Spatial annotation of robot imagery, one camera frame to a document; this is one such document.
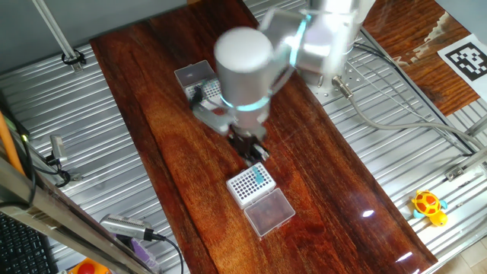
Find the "plastic lid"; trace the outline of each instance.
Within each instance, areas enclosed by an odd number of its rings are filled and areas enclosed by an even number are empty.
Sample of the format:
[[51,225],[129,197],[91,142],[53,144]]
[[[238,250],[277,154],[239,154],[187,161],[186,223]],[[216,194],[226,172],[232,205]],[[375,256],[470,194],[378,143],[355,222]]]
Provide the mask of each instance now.
[[244,212],[259,237],[281,226],[296,214],[280,189],[275,189],[269,195],[247,206]]
[[183,88],[203,80],[216,78],[215,72],[206,60],[177,69],[174,74]]

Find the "small clear container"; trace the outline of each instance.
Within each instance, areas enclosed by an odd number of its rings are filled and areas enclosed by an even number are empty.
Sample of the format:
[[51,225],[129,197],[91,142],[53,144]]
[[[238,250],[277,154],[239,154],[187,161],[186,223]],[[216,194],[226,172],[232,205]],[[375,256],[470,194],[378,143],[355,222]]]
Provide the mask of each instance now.
[[208,61],[203,60],[194,65],[177,69],[174,74],[188,100],[193,98],[195,87],[200,87],[205,98],[201,102],[202,106],[208,110],[213,110],[217,106],[223,105],[220,97],[220,81]]
[[174,74],[184,91],[189,86],[216,78],[213,68],[206,60],[177,69]]
[[296,214],[280,189],[275,189],[244,209],[245,216],[259,237],[280,227]]

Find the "toy turtle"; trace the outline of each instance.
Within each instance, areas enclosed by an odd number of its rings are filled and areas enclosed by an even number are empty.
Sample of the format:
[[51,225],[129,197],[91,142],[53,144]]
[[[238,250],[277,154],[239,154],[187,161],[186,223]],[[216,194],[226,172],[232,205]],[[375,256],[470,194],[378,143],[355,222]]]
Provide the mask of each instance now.
[[411,200],[416,209],[412,213],[415,218],[429,217],[433,225],[444,226],[447,224],[448,217],[441,208],[448,208],[447,202],[439,200],[438,197],[429,192],[429,190],[416,191],[416,197]]

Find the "keyboard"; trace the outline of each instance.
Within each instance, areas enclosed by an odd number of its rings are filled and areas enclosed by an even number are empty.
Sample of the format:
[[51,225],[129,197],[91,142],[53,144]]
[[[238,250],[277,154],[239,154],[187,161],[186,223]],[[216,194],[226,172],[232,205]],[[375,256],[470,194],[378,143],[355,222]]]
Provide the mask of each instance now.
[[0,273],[54,274],[46,236],[0,213]]

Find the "orange object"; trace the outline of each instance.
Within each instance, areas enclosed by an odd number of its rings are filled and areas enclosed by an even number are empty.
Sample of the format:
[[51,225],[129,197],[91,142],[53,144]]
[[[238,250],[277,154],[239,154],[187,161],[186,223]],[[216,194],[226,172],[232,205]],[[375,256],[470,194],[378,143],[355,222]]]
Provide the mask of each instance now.
[[93,261],[90,258],[84,259],[81,263],[69,271],[69,274],[112,274],[105,266]]
[[2,112],[0,112],[0,138],[2,138],[10,164],[14,166],[18,172],[25,176],[21,161],[18,158],[17,149],[15,149],[14,140],[12,140],[12,136],[10,135],[10,131],[8,130],[8,126]]

